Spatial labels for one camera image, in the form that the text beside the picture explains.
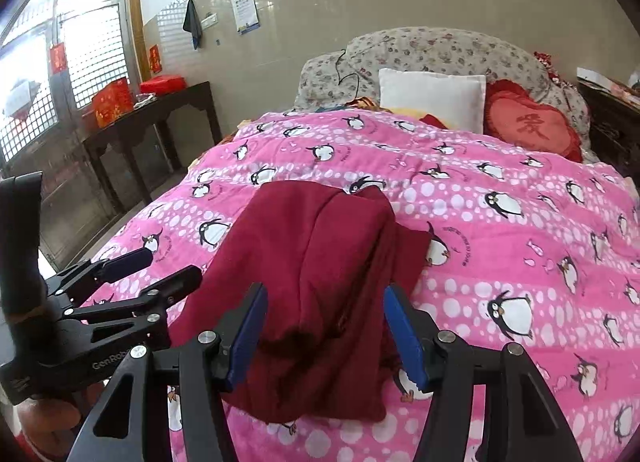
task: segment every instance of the dark towel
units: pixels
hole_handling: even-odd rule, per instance
[[[382,295],[414,289],[430,235],[396,223],[375,187],[355,195],[313,182],[263,185],[234,222],[170,334],[184,344],[239,304],[254,281],[269,311],[247,380],[224,398],[284,423],[302,415],[380,421],[398,369]]]
[[[193,0],[189,0],[187,3],[187,13],[184,17],[184,23],[182,24],[182,30],[185,32],[191,32],[191,39],[193,40],[193,49],[200,48],[200,41],[202,39],[202,25],[198,18],[198,11]]]

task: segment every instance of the poster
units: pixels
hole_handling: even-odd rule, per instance
[[[231,0],[231,5],[234,9],[238,32],[244,34],[260,26],[254,0]]]

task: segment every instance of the blue gripper pad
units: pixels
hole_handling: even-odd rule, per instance
[[[396,348],[398,348],[404,371],[406,371],[409,379],[415,382],[418,389],[423,392],[429,382],[427,373],[424,370],[424,350],[411,325],[409,316],[405,313],[402,303],[398,299],[396,294],[398,290],[401,289],[394,289],[391,286],[385,288],[383,297],[385,318],[396,342]]]
[[[267,316],[267,289],[262,284],[259,284],[257,288],[252,288],[256,294],[253,295],[253,301],[244,315],[240,330],[236,334],[229,352],[229,371],[226,376],[228,388],[234,388],[236,384],[244,381]]]

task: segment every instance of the floral bedspread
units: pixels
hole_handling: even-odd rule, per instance
[[[523,344],[553,390],[586,461],[613,461],[640,422],[637,208],[604,164],[528,153],[491,137],[360,110],[268,113],[192,165],[96,255],[139,247],[151,267],[105,285],[94,301],[135,297],[186,265],[203,270],[255,190],[305,179],[388,196],[399,223],[432,230],[413,303],[441,329],[500,349]],[[169,311],[177,317],[183,304]],[[404,371],[386,383],[377,424],[301,417],[263,424],[229,408],[241,461],[407,462],[428,412]],[[482,435],[476,395],[467,458]],[[179,394],[169,393],[177,460]]]

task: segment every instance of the wooden table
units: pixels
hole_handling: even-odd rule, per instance
[[[222,140],[220,124],[216,116],[216,108],[213,105],[211,87],[209,82],[201,82],[194,86],[189,86],[180,92],[169,93],[158,97],[154,102],[146,104],[130,113],[127,113],[112,122],[110,125],[101,128],[96,133],[89,135],[82,141],[82,145],[89,155],[89,160],[98,177],[100,185],[107,194],[113,209],[119,214],[124,212],[122,201],[118,197],[113,184],[109,179],[101,157],[104,155],[107,145],[111,144],[122,152],[124,159],[133,175],[136,186],[142,195],[145,204],[152,202],[151,193],[146,187],[142,172],[136,163],[132,148],[141,142],[146,128],[154,125],[158,130],[158,137],[164,153],[174,171],[182,169],[182,164],[175,149],[174,139],[166,120],[174,109],[191,105],[194,108],[204,110],[207,113],[209,127],[213,142]]]

